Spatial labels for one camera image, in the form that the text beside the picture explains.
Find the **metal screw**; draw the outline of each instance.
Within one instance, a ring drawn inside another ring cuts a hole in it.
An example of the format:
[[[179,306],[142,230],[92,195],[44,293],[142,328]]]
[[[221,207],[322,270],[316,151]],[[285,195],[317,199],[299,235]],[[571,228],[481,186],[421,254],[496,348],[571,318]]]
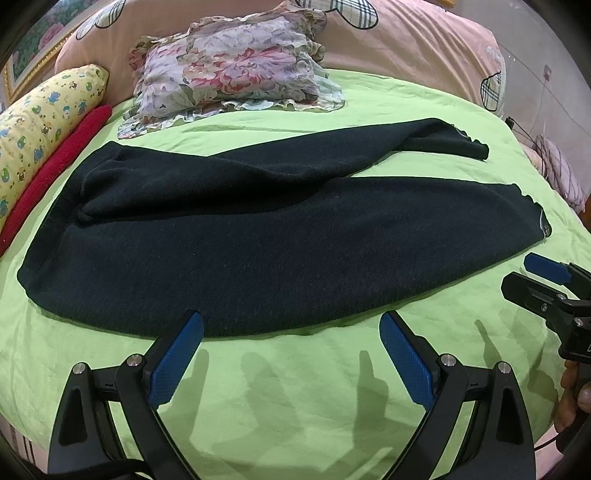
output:
[[[130,367],[137,367],[142,362],[143,359],[144,359],[144,357],[141,356],[139,353],[134,353],[133,355],[130,355],[129,357],[127,357],[126,363]]]
[[[453,367],[456,364],[456,357],[450,355],[449,353],[444,353],[441,356],[441,362],[446,367]]]
[[[511,373],[511,366],[507,362],[499,362],[499,370],[504,374]]]
[[[80,362],[72,367],[72,373],[74,375],[80,375],[84,370],[86,370],[86,365]]]

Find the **cable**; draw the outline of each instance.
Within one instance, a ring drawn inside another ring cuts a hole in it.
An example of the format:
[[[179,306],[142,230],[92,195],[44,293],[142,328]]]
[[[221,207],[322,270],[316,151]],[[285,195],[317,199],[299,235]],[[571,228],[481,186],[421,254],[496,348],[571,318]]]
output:
[[[544,84],[542,85],[542,96],[540,97],[540,108],[538,108],[538,114],[535,116],[534,124],[531,126],[531,131],[534,130],[536,123],[538,123],[538,119],[540,118],[540,112],[542,111],[542,102],[544,100],[544,92],[546,90],[546,79],[544,78]]]
[[[537,452],[538,450],[547,447],[548,445],[550,445],[550,443],[554,443],[558,437],[560,437],[560,433],[557,433],[556,435],[554,435],[550,440],[548,440],[547,442],[542,443],[542,445],[538,445],[537,447],[534,447],[534,451]]]
[[[559,439],[561,439],[564,435],[566,435],[566,432],[568,432],[568,429],[564,429],[562,432],[557,433],[556,435],[554,435],[550,440],[548,440],[547,442],[542,443],[542,445],[538,445],[537,447],[534,447],[534,451],[537,452],[538,450],[547,447],[548,445],[550,445],[550,443],[554,443],[556,441],[558,441]]]
[[[519,127],[519,130],[521,130],[525,134],[525,136],[527,138],[529,138],[531,140],[531,142],[535,145],[535,140],[533,138],[531,138],[531,136],[527,132],[527,130],[525,128],[523,128],[519,123],[517,123],[517,120],[515,120],[513,117],[511,117],[511,120],[513,120],[515,122],[515,125],[517,125]]]

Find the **black sweater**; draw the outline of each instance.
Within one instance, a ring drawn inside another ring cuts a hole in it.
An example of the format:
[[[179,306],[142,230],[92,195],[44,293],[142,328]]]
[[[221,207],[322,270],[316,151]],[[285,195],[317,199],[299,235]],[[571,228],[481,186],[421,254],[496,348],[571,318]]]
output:
[[[40,307],[107,330],[158,336],[195,309],[206,336],[251,335],[411,297],[549,235],[516,185],[348,176],[392,150],[488,156],[437,119],[210,157],[108,143],[66,183],[18,279]]]

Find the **floral pillowcase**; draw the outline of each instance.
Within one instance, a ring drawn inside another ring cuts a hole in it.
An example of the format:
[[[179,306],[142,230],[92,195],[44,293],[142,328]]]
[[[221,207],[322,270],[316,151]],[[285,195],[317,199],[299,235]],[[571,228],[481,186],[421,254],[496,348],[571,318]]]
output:
[[[325,24],[324,12],[283,2],[243,18],[205,17],[171,37],[142,37],[129,54],[135,103],[118,137],[137,137],[230,107],[341,108],[340,87],[316,63],[324,47],[313,38]]]

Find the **red fabric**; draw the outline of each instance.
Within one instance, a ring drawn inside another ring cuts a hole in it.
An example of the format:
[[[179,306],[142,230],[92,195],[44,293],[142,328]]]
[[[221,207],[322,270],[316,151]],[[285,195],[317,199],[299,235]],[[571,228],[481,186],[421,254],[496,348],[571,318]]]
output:
[[[27,186],[22,196],[8,215],[0,232],[0,257],[10,247],[29,213],[43,198],[49,187],[68,168],[90,143],[90,140],[105,126],[113,109],[100,106],[86,115],[80,125],[66,138],[51,157],[43,164]]]

